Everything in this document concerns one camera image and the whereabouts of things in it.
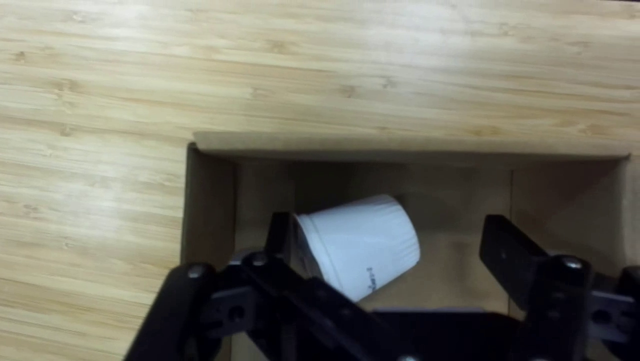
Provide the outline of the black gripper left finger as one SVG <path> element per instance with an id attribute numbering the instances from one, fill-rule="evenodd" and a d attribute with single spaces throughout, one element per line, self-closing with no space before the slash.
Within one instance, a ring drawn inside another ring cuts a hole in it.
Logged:
<path id="1" fill-rule="evenodd" d="M 214 361 L 222 341 L 248 335 L 268 361 L 373 361 L 368 314 L 320 278 L 302 278 L 283 249 L 302 239 L 276 213 L 266 245 L 229 260 L 174 267 L 124 361 Z"/>

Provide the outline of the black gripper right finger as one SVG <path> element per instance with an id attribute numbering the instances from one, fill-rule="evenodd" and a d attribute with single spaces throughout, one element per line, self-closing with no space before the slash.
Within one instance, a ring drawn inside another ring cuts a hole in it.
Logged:
<path id="1" fill-rule="evenodd" d="M 585 361 L 600 341 L 618 361 L 640 361 L 640 267 L 616 278 L 575 254 L 549 254 L 504 215 L 487 215 L 480 260 L 523 310 L 511 361 Z"/>

